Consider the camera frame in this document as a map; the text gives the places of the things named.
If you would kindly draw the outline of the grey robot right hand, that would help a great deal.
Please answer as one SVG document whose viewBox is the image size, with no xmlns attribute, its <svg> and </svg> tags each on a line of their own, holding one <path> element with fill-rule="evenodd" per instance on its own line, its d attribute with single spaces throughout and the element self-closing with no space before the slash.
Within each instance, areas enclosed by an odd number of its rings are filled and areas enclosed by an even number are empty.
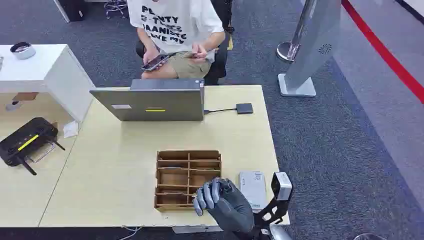
<svg viewBox="0 0 424 240">
<path fill-rule="evenodd" d="M 228 178 L 215 177 L 199 187 L 192 200 L 200 217 L 207 211 L 224 231 L 252 236 L 254 213 L 246 197 Z"/>
</svg>

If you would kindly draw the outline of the person's left hand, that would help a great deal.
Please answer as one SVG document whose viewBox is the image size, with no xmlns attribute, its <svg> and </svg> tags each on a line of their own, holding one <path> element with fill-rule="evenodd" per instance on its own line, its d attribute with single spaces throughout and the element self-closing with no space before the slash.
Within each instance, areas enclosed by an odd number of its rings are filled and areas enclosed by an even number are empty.
<svg viewBox="0 0 424 240">
<path fill-rule="evenodd" d="M 200 43 L 194 43 L 192 45 L 192 52 L 193 52 L 193 55 L 191 60 L 195 63 L 204 62 L 208 55 L 206 48 Z"/>
</svg>

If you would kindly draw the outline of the person's right hand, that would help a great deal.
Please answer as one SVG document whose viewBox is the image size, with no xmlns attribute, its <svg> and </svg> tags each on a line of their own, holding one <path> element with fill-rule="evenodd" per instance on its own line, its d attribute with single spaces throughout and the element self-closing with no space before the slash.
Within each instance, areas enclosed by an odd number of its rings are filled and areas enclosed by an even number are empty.
<svg viewBox="0 0 424 240">
<path fill-rule="evenodd" d="M 153 71 L 163 66 L 168 60 L 168 55 L 160 54 L 156 48 L 147 49 L 143 55 L 142 69 L 145 71 Z"/>
</svg>

